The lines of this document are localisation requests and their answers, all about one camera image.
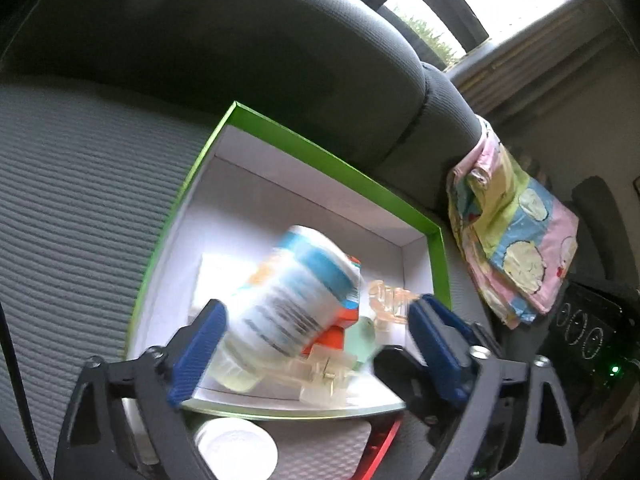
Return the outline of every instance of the tree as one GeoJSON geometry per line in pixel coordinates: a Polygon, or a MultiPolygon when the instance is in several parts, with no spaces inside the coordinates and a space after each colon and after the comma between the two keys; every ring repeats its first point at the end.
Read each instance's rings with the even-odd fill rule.
{"type": "Polygon", "coordinates": [[[435,32],[427,22],[420,18],[407,16],[398,8],[394,9],[394,13],[409,25],[447,66],[454,64],[460,58],[453,48],[441,39],[442,34],[435,32]]]}

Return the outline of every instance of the folded cloth bag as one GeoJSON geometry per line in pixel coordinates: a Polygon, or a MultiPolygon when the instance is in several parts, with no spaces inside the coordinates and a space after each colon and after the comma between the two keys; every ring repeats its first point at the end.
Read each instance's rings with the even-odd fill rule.
{"type": "Polygon", "coordinates": [[[554,304],[577,249],[577,217],[525,173],[482,118],[449,173],[449,220],[476,287],[510,328],[554,304]]]}

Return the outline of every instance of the white lid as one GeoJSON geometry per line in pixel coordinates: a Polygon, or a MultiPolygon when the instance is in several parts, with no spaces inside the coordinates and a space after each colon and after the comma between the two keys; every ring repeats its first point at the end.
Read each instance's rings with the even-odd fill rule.
{"type": "Polygon", "coordinates": [[[321,248],[331,260],[340,267],[340,270],[347,276],[353,286],[360,283],[360,272],[356,270],[351,260],[347,257],[343,250],[334,244],[329,238],[324,236],[320,231],[316,231],[311,227],[303,227],[294,225],[289,228],[292,233],[299,234],[307,238],[311,243],[321,248]]]}
{"type": "Polygon", "coordinates": [[[194,441],[218,480],[267,480],[278,463],[271,435],[244,418],[208,420],[194,441]]]}
{"type": "Polygon", "coordinates": [[[207,368],[207,375],[213,377],[225,388],[235,392],[248,392],[260,382],[262,377],[258,377],[244,368],[225,351],[223,341],[213,352],[213,357],[207,368]]]}

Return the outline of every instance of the circular dial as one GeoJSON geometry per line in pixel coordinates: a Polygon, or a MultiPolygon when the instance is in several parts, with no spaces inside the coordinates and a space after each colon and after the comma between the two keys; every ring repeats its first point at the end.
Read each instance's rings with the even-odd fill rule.
{"type": "Polygon", "coordinates": [[[576,312],[569,324],[566,327],[566,332],[564,333],[564,339],[569,343],[569,345],[575,345],[582,334],[584,334],[584,330],[587,328],[587,313],[579,310],[576,312]]]}
{"type": "Polygon", "coordinates": [[[602,348],[602,343],[604,341],[604,332],[602,329],[597,326],[592,329],[587,337],[584,339],[584,343],[582,344],[582,357],[585,359],[593,359],[596,357],[600,348],[602,348]]]}
{"type": "Polygon", "coordinates": [[[556,325],[565,326],[571,317],[571,304],[565,303],[556,316],[556,325]]]}

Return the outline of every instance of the open cardboard box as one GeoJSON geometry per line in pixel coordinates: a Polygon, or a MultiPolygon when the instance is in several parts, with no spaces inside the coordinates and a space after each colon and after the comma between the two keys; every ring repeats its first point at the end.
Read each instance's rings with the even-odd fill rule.
{"type": "MultiPolygon", "coordinates": [[[[203,254],[218,262],[218,271],[204,292],[199,283],[198,294],[224,300],[294,224],[324,233],[362,262],[361,316],[368,309],[367,284],[376,279],[418,294],[433,292],[450,305],[436,224],[322,148],[234,103],[188,174],[166,222],[136,302],[127,358],[165,345],[188,323],[203,254]]],[[[347,347],[357,346],[359,328],[347,330],[347,347]]],[[[404,344],[404,334],[400,326],[389,342],[404,344]]],[[[331,409],[300,403],[295,388],[267,380],[252,392],[236,394],[207,377],[185,407],[247,418],[344,417],[404,407],[366,365],[363,370],[350,386],[348,402],[331,409]]]]}

